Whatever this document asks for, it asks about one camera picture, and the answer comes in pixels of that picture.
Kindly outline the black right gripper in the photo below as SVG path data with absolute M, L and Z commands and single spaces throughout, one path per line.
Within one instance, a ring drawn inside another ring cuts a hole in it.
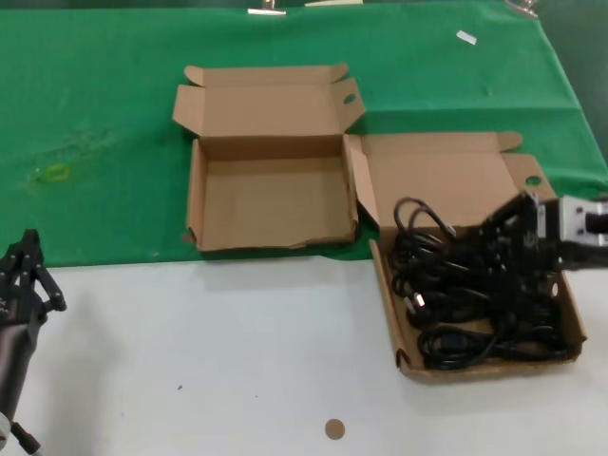
M 557 298 L 560 285 L 555 272 L 563 259 L 563 198 L 540 200 L 521 192 L 487 216 L 477 229 L 480 238 L 497 238 L 517 217 L 515 258 L 502 260 L 493 270 L 496 287 L 517 298 L 533 295 Z

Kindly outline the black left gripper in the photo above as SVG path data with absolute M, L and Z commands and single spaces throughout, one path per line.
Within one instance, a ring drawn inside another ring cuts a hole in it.
M 36 229 L 26 229 L 1 260 L 1 413 L 14 414 L 20 400 L 29 362 L 36 349 L 42 317 L 39 282 L 48 296 L 46 312 L 67 309 L 63 292 L 45 265 Z

